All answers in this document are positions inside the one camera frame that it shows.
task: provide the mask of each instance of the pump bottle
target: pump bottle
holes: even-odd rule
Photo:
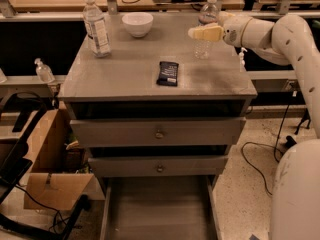
[[[42,82],[51,83],[55,80],[51,68],[44,64],[40,58],[35,59],[34,63],[37,65],[36,73]]]

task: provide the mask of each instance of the water bottle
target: water bottle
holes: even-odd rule
[[[111,47],[104,13],[95,0],[85,0],[83,20],[88,34],[89,47],[96,57],[105,57],[111,53]]]
[[[42,82],[51,83],[55,80],[51,68],[48,65],[44,64],[40,58],[36,58],[34,64],[37,65],[36,73]]]
[[[198,16],[198,25],[204,26],[210,23],[218,24],[217,0],[207,0],[207,3],[201,8]],[[194,55],[198,59],[208,59],[212,50],[212,42],[205,40],[196,40]]]

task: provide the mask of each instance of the speckled floor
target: speckled floor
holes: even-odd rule
[[[261,175],[243,158],[247,159],[265,175],[268,189],[272,192],[273,176],[277,168],[274,145],[284,115],[285,107],[254,107],[247,116],[247,123],[238,141],[231,148],[224,173],[213,190],[220,240],[248,240],[252,236],[268,240],[270,207],[272,196],[264,187]],[[283,123],[278,148],[286,150],[286,136],[293,136],[297,142],[315,138],[314,130],[306,129],[305,122],[298,135],[294,135],[301,121],[303,107],[292,107]],[[99,239],[103,202],[94,201],[89,211],[82,212],[69,239]],[[23,193],[14,189],[0,211],[11,219],[48,229],[52,225],[53,212],[23,210]],[[0,239],[27,239],[0,230]]]

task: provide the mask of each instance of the white bowl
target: white bowl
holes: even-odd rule
[[[133,37],[143,37],[152,27],[153,16],[146,12],[130,12],[122,17],[122,22]]]

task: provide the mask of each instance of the black chair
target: black chair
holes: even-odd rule
[[[15,129],[22,129],[27,123],[31,112],[37,112],[26,125],[19,138],[0,139],[0,204],[5,200],[11,190],[19,185],[20,179],[32,165],[32,161],[24,158],[28,152],[27,140],[41,117],[46,113],[47,106],[42,99],[33,92],[19,92],[7,95],[0,102],[0,122],[4,111],[21,112]],[[0,226],[2,228],[28,236],[35,240],[68,239],[82,209],[88,209],[89,202],[86,195],[82,195],[71,213],[62,233],[43,230],[34,226],[15,222],[0,213]]]

